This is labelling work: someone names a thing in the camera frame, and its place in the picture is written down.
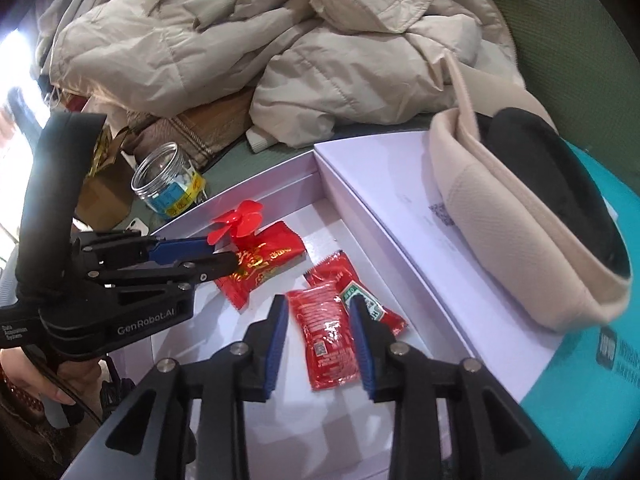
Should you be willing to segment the person's left hand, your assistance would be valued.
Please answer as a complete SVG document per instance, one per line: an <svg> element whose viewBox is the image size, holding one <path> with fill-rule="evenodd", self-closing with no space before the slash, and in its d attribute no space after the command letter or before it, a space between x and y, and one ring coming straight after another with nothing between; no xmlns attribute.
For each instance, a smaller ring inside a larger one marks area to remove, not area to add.
<svg viewBox="0 0 640 480"><path fill-rule="evenodd" d="M44 396L54 402L73 405L75 401L48 378L45 378L20 348L1 351L1 367L13 385L35 396ZM90 390L100 379L102 368L98 360L88 362L64 362L56 372L80 396Z"/></svg>

